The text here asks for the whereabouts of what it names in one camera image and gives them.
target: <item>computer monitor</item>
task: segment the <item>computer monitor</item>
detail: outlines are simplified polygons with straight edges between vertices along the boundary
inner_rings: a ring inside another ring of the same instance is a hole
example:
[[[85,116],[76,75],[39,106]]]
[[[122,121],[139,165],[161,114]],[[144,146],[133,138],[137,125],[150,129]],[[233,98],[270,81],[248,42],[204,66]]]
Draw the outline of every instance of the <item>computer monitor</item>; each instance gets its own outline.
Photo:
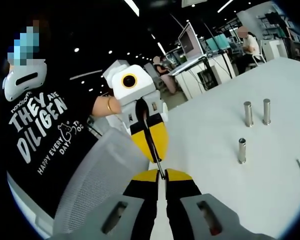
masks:
[[[218,36],[215,36],[213,38],[209,38],[206,40],[206,43],[208,44],[209,48],[211,49],[212,52],[218,51],[219,48],[220,50],[225,50],[230,48],[230,44],[226,38],[226,36],[224,34],[220,34]]]
[[[280,15],[276,12],[267,13],[264,16],[270,24],[280,24],[282,22]]]
[[[187,60],[204,54],[201,44],[199,43],[199,40],[190,22],[188,22],[188,24],[182,30],[178,40]]]

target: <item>ceiling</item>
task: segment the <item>ceiling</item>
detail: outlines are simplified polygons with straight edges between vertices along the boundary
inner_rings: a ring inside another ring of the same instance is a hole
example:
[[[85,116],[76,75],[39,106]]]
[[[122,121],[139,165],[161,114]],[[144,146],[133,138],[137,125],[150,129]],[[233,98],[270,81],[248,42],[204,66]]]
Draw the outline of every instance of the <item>ceiling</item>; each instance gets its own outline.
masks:
[[[157,42],[166,52],[175,48],[174,43],[182,28],[172,15],[183,26],[190,20],[198,37],[201,37],[208,34],[203,22],[211,29],[220,27],[236,17],[234,11],[266,2],[234,0],[217,13],[228,0],[208,0],[185,8],[181,7],[182,0],[133,1],[139,8],[139,17],[124,0],[70,1],[66,5],[48,6],[52,15],[51,38],[57,43],[56,57],[67,62],[71,77],[96,70],[105,71],[117,59],[143,66],[153,57],[162,55]],[[83,78],[73,81],[81,84]],[[106,91],[104,88],[100,91],[100,86],[106,85],[100,73],[86,77],[84,84],[85,89],[97,89],[102,94]]]

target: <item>wire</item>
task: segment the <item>wire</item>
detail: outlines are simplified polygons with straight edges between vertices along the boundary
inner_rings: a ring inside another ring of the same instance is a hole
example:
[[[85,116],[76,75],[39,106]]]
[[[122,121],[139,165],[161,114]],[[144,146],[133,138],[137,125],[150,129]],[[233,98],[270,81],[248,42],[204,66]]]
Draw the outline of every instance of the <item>wire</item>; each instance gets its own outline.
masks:
[[[198,82],[198,86],[199,86],[200,92],[203,93],[199,84],[201,84],[203,86],[203,88],[205,88],[205,86],[203,85],[202,82],[198,81],[196,75],[192,72],[192,70],[189,70],[189,72],[194,77],[194,79]]]
[[[211,58],[212,58],[212,59],[220,66],[220,68],[222,68],[222,69],[226,72],[226,74],[228,74],[229,77],[231,78],[231,75],[229,74],[229,72],[228,72],[227,70],[225,70],[225,69],[220,65],[220,63],[218,63],[217,60],[214,59],[213,56],[211,56]]]

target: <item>white table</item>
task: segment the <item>white table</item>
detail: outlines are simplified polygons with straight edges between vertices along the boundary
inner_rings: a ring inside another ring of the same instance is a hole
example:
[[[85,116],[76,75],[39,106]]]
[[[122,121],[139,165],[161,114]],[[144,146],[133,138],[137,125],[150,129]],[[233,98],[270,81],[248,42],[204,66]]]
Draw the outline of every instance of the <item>white table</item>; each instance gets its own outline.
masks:
[[[263,99],[271,121],[262,123]],[[252,103],[254,126],[244,124],[244,102]],[[300,62],[278,58],[172,109],[168,153],[162,167],[191,175],[234,210],[243,227],[279,238],[300,214]],[[246,163],[239,164],[239,138]],[[158,215],[151,239],[172,240],[160,183]]]
[[[224,53],[223,56],[227,62],[230,73],[234,78],[236,74],[230,62],[230,59],[226,53]],[[208,58],[209,65],[212,69],[212,72],[216,78],[218,85],[224,84],[227,81],[231,80],[230,73],[224,61],[224,58],[222,57],[221,54],[214,55]],[[188,69],[175,75],[176,81],[182,88],[182,91],[184,92],[188,100],[195,98],[196,96],[206,92],[198,76],[198,73],[205,70],[207,70],[206,66],[204,65],[203,62],[200,61],[200,62],[195,62],[195,64],[190,66]]]

